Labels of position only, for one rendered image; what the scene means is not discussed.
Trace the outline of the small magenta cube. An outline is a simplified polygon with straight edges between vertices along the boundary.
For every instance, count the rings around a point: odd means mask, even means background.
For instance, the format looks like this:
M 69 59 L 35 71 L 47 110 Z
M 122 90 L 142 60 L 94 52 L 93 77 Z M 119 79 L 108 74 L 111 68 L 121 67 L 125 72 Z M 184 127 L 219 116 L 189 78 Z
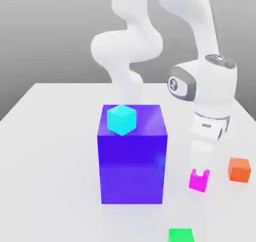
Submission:
M 189 188 L 204 193 L 207 188 L 210 170 L 205 170 L 203 176 L 199 176 L 196 170 L 193 169 L 190 174 Z

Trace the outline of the small cyan cube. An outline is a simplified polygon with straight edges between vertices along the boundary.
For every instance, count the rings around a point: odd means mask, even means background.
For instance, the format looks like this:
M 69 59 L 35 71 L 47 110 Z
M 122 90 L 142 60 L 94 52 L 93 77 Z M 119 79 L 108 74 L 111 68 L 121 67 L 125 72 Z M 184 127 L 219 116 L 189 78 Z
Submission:
M 117 105 L 106 111 L 107 128 L 124 136 L 137 127 L 137 111 L 126 105 Z

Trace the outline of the small orange cube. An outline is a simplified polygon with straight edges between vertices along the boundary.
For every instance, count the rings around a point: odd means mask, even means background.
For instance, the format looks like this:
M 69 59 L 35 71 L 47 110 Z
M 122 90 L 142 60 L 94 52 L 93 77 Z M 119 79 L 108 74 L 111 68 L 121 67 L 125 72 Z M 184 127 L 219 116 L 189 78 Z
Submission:
M 248 159 L 231 157 L 228 165 L 229 180 L 233 182 L 248 183 L 251 166 Z

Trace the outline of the small green cube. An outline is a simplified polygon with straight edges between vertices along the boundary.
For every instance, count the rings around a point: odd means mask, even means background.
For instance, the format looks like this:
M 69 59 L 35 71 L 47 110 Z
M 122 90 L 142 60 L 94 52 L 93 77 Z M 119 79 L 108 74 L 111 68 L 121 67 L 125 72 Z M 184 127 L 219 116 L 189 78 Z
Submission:
M 170 228 L 168 242 L 195 242 L 191 228 Z

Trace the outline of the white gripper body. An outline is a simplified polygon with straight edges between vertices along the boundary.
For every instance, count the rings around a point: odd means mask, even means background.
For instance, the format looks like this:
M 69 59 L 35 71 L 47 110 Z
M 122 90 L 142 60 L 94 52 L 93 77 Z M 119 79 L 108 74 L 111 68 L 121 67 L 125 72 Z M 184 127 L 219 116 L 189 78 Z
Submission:
M 191 166 L 195 170 L 206 170 L 214 145 L 210 142 L 192 139 L 190 143 Z

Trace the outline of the large blue box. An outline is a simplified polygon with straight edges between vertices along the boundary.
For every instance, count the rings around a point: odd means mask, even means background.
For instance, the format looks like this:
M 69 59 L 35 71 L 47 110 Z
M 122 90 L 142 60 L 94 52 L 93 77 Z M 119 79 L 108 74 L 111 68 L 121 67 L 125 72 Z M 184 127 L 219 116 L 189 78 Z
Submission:
M 97 132 L 102 204 L 163 202 L 168 133 L 159 105 L 132 105 L 136 129 L 118 135 L 107 128 L 104 105 Z

